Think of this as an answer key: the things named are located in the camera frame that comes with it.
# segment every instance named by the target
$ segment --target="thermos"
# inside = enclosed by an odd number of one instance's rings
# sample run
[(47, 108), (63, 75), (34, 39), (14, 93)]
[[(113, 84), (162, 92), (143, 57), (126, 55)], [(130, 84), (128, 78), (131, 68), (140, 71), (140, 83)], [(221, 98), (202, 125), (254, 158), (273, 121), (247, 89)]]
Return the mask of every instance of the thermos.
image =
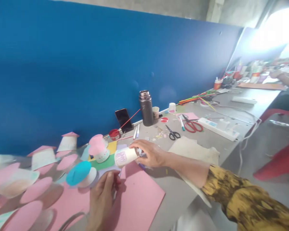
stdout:
[(152, 98), (148, 90), (143, 90), (139, 92), (139, 104), (144, 126), (146, 127), (152, 126), (154, 122), (152, 110)]

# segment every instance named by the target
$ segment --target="blue paper circle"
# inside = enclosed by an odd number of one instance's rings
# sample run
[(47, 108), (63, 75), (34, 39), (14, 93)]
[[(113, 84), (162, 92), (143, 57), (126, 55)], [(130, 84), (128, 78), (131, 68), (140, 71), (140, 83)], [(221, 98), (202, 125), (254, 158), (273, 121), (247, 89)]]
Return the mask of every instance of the blue paper circle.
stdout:
[(77, 164), (66, 176), (66, 182), (70, 186), (79, 184), (86, 178), (91, 170), (91, 164), (88, 161), (83, 161)]

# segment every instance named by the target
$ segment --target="patterned sleeve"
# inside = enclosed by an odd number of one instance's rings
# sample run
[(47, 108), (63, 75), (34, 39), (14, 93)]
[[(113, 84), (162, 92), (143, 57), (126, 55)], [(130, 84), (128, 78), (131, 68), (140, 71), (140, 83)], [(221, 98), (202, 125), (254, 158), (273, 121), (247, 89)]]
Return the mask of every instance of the patterned sleeve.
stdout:
[(238, 223), (238, 230), (289, 230), (286, 206), (228, 170), (211, 165), (202, 191), (222, 205), (227, 218)]

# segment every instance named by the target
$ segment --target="table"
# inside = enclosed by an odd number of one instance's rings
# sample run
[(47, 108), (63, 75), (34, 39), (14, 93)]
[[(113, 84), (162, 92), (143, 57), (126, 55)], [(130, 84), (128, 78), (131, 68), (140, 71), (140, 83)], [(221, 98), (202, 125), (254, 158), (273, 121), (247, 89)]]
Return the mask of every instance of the table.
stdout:
[[(237, 88), (236, 91), (240, 91), (238, 94), (224, 93), (218, 95), (214, 100), (219, 101), (221, 105), (239, 107), (254, 114), (256, 117), (260, 117), (262, 113), (267, 109), (271, 102), (280, 93), (278, 90), (261, 90), (261, 89), (245, 89)], [(231, 102), (233, 96), (251, 97), (258, 101), (255, 105), (248, 105), (244, 103)], [(251, 129), (254, 124), (254, 119), (251, 115), (247, 115), (245, 112), (238, 112), (234, 108), (215, 106), (216, 112), (210, 107), (201, 106), (200, 103), (186, 104), (184, 106), (185, 112), (193, 112), (200, 117), (208, 117), (215, 121), (214, 118), (228, 117), (230, 116), (231, 126), (239, 124), (235, 128), (240, 133), (239, 140), (245, 137), (246, 133)], [(239, 141), (230, 141), (226, 138), (217, 135), (216, 133), (204, 129), (204, 132), (190, 133), (188, 131), (182, 131), (180, 122), (176, 119), (174, 114), (165, 114), (163, 116), (169, 118), (167, 125), (173, 131), (179, 132), (181, 136), (186, 136), (191, 139), (197, 140), (198, 144), (205, 147), (215, 147), (220, 152), (219, 165), (228, 158), (234, 148), (238, 145)], [(157, 139), (158, 135), (157, 127), (163, 129), (167, 135), (166, 138)], [(158, 144), (164, 150), (169, 150), (174, 141), (168, 137), (169, 131), (165, 124), (158, 121), (151, 127), (145, 127), (141, 124), (139, 139), (153, 138), (156, 139), (154, 143)], [(126, 134), (126, 137), (134, 135), (134, 131), (130, 131)], [(119, 141), (118, 144), (131, 144), (132, 138)], [(187, 209), (191, 202), (196, 198), (197, 194), (178, 176), (178, 174), (168, 168), (168, 174), (166, 174), (166, 168), (155, 168), (153, 170), (146, 169), (146, 173), (165, 191), (165, 197), (156, 213), (156, 216), (150, 227), (150, 231), (168, 231), (174, 224), (174, 222), (181, 216), (181, 214)]]

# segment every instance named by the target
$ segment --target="smartphone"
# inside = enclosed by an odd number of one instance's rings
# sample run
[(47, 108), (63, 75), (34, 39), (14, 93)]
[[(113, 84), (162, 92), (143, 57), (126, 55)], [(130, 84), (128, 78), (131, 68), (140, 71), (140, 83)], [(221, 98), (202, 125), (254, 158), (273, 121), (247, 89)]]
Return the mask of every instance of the smartphone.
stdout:
[[(129, 115), (128, 115), (128, 112), (127, 112), (126, 108), (116, 111), (115, 115), (116, 115), (117, 120), (118, 120), (118, 122), (120, 124), (120, 127), (123, 124), (125, 124), (126, 121), (129, 120)], [(129, 121), (121, 129), (122, 129), (123, 132), (127, 133), (127, 132), (133, 130), (134, 128), (133, 128), (132, 122)]]

